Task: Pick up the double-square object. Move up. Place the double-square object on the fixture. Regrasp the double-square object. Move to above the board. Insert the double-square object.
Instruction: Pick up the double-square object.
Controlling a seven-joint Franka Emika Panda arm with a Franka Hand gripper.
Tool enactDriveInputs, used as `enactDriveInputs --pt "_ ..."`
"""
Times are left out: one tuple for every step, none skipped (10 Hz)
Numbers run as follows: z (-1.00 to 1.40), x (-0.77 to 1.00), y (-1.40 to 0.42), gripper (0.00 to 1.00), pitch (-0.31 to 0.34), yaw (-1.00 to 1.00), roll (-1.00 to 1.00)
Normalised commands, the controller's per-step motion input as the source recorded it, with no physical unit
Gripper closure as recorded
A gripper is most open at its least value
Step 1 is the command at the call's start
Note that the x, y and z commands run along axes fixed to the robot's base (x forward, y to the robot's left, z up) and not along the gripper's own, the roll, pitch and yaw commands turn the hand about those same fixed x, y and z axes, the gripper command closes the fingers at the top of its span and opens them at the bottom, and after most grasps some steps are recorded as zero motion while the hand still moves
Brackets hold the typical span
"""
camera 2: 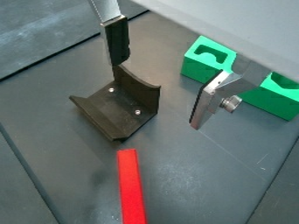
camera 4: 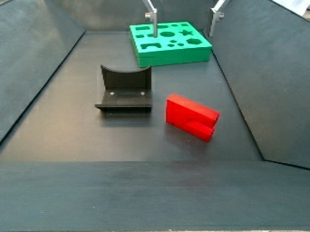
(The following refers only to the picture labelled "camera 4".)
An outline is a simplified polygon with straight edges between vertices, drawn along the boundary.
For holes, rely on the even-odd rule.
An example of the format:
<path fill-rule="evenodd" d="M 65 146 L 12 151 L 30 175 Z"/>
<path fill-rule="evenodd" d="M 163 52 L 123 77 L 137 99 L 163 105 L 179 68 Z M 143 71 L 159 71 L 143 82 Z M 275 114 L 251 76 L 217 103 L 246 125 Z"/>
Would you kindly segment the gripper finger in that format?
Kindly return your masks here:
<path fill-rule="evenodd" d="M 213 28 L 215 23 L 224 17 L 224 13 L 221 12 L 221 9 L 225 7 L 227 0 L 217 0 L 215 6 L 211 8 L 211 24 L 209 24 L 209 32 L 208 36 L 213 36 Z"/>
<path fill-rule="evenodd" d="M 141 0 L 147 8 L 145 17 L 152 22 L 152 36 L 157 37 L 157 9 L 155 8 L 151 0 Z"/>

